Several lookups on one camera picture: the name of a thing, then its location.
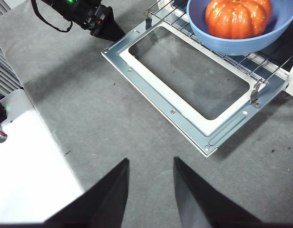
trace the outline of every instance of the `wire rack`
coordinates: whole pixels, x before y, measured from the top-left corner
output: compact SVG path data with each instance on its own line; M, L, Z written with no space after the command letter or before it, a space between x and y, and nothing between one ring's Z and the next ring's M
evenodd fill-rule
M203 45L194 35L187 20L187 2L187 0L157 0L147 9L147 14L159 18ZM287 77L293 66L293 22L276 42L261 51L244 56L228 56L212 52L261 83L266 82L273 75Z

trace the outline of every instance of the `oven door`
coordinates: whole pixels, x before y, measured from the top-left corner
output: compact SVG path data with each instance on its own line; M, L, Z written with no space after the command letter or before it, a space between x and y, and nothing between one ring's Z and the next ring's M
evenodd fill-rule
M197 40L185 8L159 0L102 55L208 157L287 88L293 54L282 64L266 53L222 56Z

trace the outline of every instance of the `metal bracket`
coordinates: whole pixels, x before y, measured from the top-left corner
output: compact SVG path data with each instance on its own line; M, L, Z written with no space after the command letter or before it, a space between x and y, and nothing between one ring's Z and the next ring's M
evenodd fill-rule
M261 86L261 82L259 82L259 81L254 85L254 89L253 89L253 91L251 92L251 95L250 95L250 104L251 105L254 104L257 99L259 99L260 86Z

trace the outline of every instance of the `gray fabric surface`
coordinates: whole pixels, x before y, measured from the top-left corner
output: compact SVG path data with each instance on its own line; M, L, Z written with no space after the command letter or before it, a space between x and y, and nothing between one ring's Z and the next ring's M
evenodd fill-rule
M153 1L103 4L113 7L116 21L129 31ZM39 3L39 8L53 24L68 26L49 7ZM279 95L206 159L101 56L111 42L76 25L68 34L58 33L25 2L0 18L0 45L84 189L124 157L130 159L123 227L180 227L174 156L261 220L293 222L293 98L288 94Z

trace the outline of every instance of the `orange pumpkin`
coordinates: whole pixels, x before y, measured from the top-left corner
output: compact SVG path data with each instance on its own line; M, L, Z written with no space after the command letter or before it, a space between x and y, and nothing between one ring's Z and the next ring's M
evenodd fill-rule
M271 11L270 0L212 0L205 21L213 36L244 39L264 33Z

